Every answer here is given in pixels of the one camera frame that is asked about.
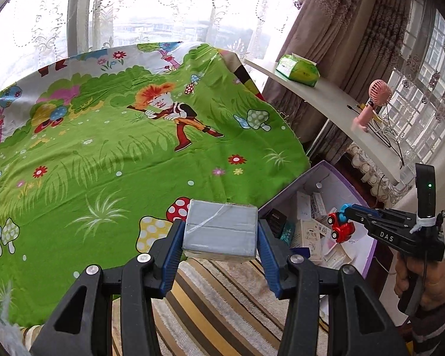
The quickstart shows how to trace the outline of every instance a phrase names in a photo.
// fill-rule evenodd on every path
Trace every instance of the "striped rug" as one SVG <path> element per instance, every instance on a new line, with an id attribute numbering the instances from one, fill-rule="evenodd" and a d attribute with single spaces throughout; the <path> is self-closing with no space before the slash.
<path id="1" fill-rule="evenodd" d="M 188 259 L 180 264 L 172 290 L 153 300 L 164 356 L 275 356 L 282 338 L 287 301 L 268 289 L 258 260 L 230 264 Z M 24 329 L 30 348 L 41 327 Z M 318 356 L 326 356 L 328 335 L 320 328 Z M 113 355 L 122 356 L 120 300 L 113 303 Z"/>

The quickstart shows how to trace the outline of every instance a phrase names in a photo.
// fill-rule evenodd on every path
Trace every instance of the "gray box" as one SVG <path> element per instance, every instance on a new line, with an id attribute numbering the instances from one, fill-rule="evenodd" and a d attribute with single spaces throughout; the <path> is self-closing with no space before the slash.
<path id="1" fill-rule="evenodd" d="M 257 207 L 192 199 L 183 250 L 188 257 L 210 260 L 240 263 L 254 259 L 257 223 Z"/>

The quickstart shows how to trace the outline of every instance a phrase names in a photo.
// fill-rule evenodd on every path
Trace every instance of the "metal screw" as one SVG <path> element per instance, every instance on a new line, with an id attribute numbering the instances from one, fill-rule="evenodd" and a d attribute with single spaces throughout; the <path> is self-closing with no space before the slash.
<path id="1" fill-rule="evenodd" d="M 290 261 L 293 263 L 302 263 L 305 259 L 300 254 L 294 254 L 290 256 Z"/>
<path id="2" fill-rule="evenodd" d="M 354 274 L 355 271 L 356 271 L 356 269 L 352 265 L 345 265 L 345 266 L 343 266 L 343 273 Z"/>
<path id="3" fill-rule="evenodd" d="M 151 259 L 152 259 L 152 256 L 150 256 L 150 254 L 148 254 L 148 253 L 139 254 L 138 257 L 136 258 L 136 260 L 139 263 L 147 263 Z"/>
<path id="4" fill-rule="evenodd" d="M 99 271 L 99 266 L 97 266 L 97 265 L 90 265 L 86 269 L 86 273 L 90 276 L 92 276 L 93 274 L 96 274 L 98 271 Z"/>

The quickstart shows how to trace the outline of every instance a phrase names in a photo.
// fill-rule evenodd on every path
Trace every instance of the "cartoon boy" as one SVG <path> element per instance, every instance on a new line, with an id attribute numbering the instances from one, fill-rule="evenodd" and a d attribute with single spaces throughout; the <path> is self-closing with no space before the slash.
<path id="1" fill-rule="evenodd" d="M 178 146 L 174 148 L 175 152 L 187 148 L 192 143 L 185 134 L 185 126 L 192 126 L 215 138 L 224 136 L 196 119 L 197 113 L 188 104 L 173 101 L 170 94 L 173 89 L 173 83 L 150 84 L 136 93 L 135 105 L 128 106 L 128 108 L 144 112 L 150 119 L 160 119 L 162 117 L 163 119 L 174 121 L 177 124 L 179 142 Z M 149 105 L 161 111 L 155 113 L 149 109 L 145 110 Z"/>

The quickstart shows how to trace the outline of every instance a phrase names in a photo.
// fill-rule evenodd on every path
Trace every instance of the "green cartoon blanket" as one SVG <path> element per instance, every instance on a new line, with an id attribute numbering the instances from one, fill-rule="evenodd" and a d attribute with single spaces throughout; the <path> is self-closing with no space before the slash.
<path id="1" fill-rule="evenodd" d="M 191 198 L 261 206 L 308 169 L 290 128 L 223 56 L 197 42 L 103 49 L 0 92 L 11 321 L 43 323 L 87 265 L 147 252 Z"/>

